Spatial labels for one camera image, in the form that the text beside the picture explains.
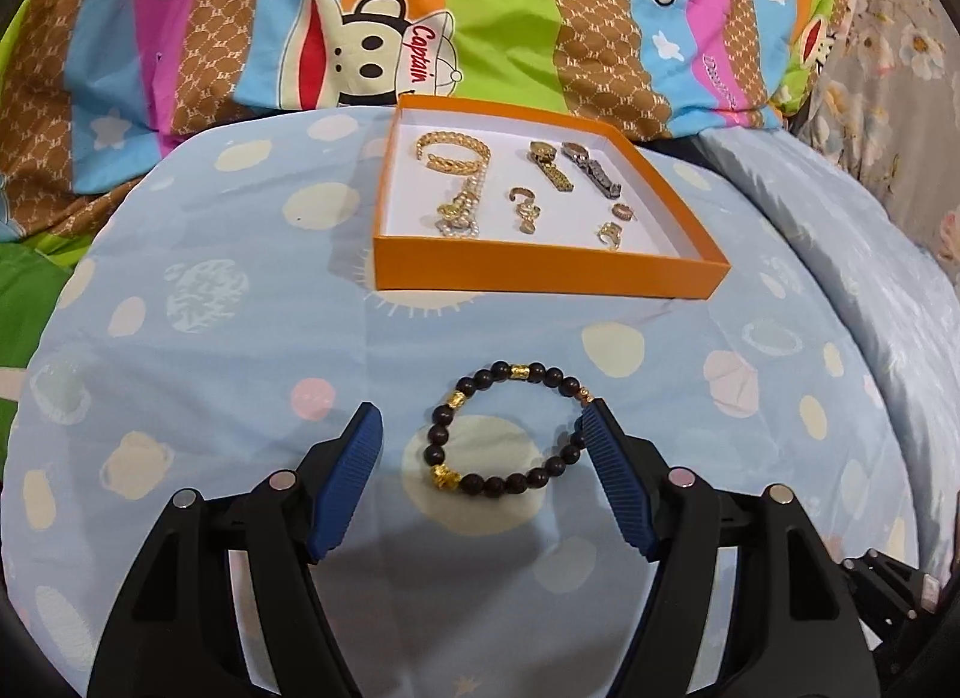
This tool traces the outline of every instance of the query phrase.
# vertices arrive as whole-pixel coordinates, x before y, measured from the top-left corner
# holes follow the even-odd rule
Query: pink stripe
[[[730,0],[690,0],[686,19],[698,47],[691,63],[693,76],[717,100],[717,112],[731,124],[747,124],[747,97],[733,75],[727,48],[723,41],[723,25],[730,12]]]
[[[184,50],[186,25],[194,0],[133,0],[140,75],[151,129],[160,132],[160,153],[181,143],[171,134],[176,105],[176,76]]]

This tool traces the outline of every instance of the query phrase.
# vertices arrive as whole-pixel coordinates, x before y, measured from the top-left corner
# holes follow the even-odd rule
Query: orange box
[[[462,178],[427,169],[414,143],[427,131],[457,131],[491,148],[477,211],[477,238],[445,238],[433,225]],[[560,150],[580,143],[621,183],[635,220],[611,215],[607,199],[572,161],[555,164],[574,184],[561,193],[527,157],[531,140]],[[430,153],[472,158],[455,145]],[[509,188],[536,193],[542,212],[536,233],[520,233]],[[604,221],[623,228],[619,250],[597,231]],[[693,212],[642,154],[613,126],[560,113],[477,100],[404,95],[395,110],[373,222],[377,290],[554,292],[706,299],[730,269]]]

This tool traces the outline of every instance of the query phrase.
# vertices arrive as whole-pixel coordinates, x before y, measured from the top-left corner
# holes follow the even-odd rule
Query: silver screw
[[[770,487],[770,499],[775,503],[785,506],[787,503],[793,503],[793,490],[784,484],[775,484]]]
[[[197,501],[197,493],[194,490],[180,490],[174,492],[170,502],[178,509],[188,509]]]
[[[295,484],[296,473],[294,473],[294,471],[277,471],[270,477],[270,486],[277,490],[277,492],[289,490],[290,487],[293,487]]]
[[[696,475],[689,468],[671,468],[667,478],[674,487],[681,487],[684,490],[692,487],[697,481]]]

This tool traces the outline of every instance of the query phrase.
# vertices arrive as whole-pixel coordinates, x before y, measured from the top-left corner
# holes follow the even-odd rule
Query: polka dot tablecloth
[[[795,487],[835,556],[875,545],[916,558],[901,455],[856,345],[723,178],[649,154],[733,264],[709,301],[376,292],[390,115],[310,112],[189,140],[64,289],[11,436],[3,557],[18,613],[78,690],[175,490],[246,492],[371,400],[383,454],[344,544],[315,571],[364,695],[604,695],[653,569],[623,543],[589,457],[498,501],[427,481],[431,409],[496,359],[563,367],[714,486]],[[526,469],[575,415],[543,387],[504,384],[464,407],[448,457]],[[242,557],[233,568],[248,661],[272,685]],[[696,684],[718,666],[732,586],[725,553]]]

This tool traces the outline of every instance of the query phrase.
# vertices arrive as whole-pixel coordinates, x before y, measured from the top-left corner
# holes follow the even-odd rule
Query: beaded bracelet
[[[511,495],[520,495],[528,487],[539,490],[545,487],[551,478],[563,475],[567,466],[572,466],[580,458],[580,452],[586,447],[586,442],[579,432],[570,436],[570,441],[560,452],[550,457],[542,468],[531,468],[527,473],[511,473],[506,479],[491,476],[484,479],[479,473],[460,475],[445,464],[446,453],[443,444],[450,438],[448,426],[453,422],[459,408],[473,396],[477,390],[488,390],[499,381],[526,381],[530,384],[544,384],[552,390],[560,391],[565,397],[575,398],[586,407],[592,402],[593,396],[587,388],[581,387],[580,382],[573,376],[563,375],[558,367],[546,369],[539,362],[531,364],[508,364],[495,362],[490,369],[477,370],[472,376],[461,378],[450,396],[443,405],[438,405],[433,411],[433,425],[427,431],[426,437],[430,445],[424,449],[424,460],[430,466],[433,483],[440,490],[461,490],[467,495],[480,495],[483,492],[487,497],[501,497],[504,492]]]

